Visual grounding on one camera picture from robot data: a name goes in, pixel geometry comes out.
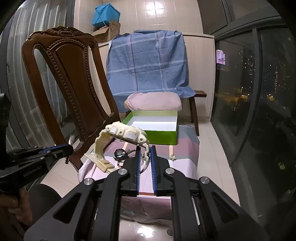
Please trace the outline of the person left hand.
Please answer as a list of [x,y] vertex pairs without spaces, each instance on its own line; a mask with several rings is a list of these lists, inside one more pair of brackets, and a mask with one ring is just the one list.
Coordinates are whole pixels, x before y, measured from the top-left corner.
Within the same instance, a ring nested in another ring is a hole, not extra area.
[[30,226],[33,223],[33,215],[26,187],[22,187],[19,190],[19,195],[19,199],[16,197],[1,195],[1,207],[7,208],[10,213],[15,215],[19,222]]

